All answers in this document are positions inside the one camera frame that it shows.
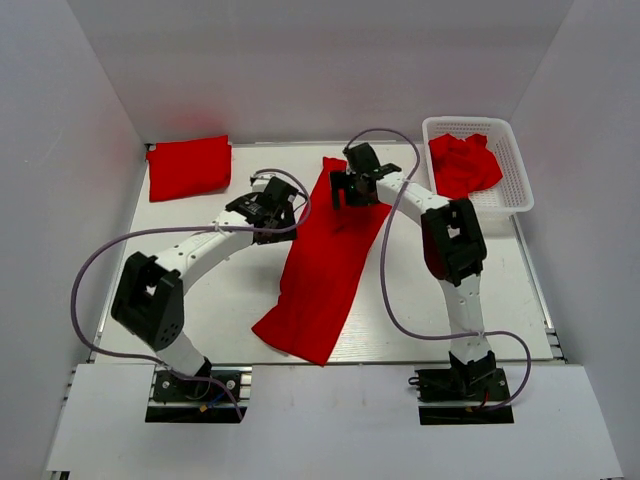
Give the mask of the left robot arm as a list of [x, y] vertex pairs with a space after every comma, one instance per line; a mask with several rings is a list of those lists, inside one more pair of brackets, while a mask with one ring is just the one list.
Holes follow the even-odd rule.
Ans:
[[132, 254], [111, 306], [111, 317], [178, 374], [177, 387], [191, 399], [209, 392], [212, 377], [211, 363], [184, 332], [185, 295], [233, 254], [297, 238], [294, 201], [308, 198], [302, 186], [273, 171], [252, 177], [251, 186], [182, 242], [154, 255]]

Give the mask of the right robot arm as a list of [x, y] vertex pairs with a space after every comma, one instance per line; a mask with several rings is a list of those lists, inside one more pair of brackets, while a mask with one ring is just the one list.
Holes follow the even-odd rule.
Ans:
[[431, 192], [395, 164], [382, 165], [368, 143], [347, 146], [343, 154], [345, 169], [329, 174], [333, 207], [385, 204], [392, 208], [390, 216], [400, 212], [421, 227], [424, 260], [446, 303], [452, 388], [463, 398], [477, 397], [496, 360], [480, 301], [487, 248], [473, 204]]

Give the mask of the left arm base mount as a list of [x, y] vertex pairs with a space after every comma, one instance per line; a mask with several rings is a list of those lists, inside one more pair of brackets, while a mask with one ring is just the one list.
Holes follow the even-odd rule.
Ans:
[[[249, 405], [252, 369], [214, 368], [211, 377], [230, 391], [244, 415]], [[219, 385], [181, 380], [164, 369], [154, 373], [146, 423], [239, 424], [240, 421], [233, 402]]]

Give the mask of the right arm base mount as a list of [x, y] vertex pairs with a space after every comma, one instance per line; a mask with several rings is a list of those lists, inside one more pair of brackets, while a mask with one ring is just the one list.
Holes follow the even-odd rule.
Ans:
[[498, 368], [469, 391], [454, 379], [452, 368], [419, 369], [408, 379], [418, 397], [422, 426], [482, 426], [514, 423], [510, 405], [492, 410], [506, 401], [510, 391], [505, 372]]

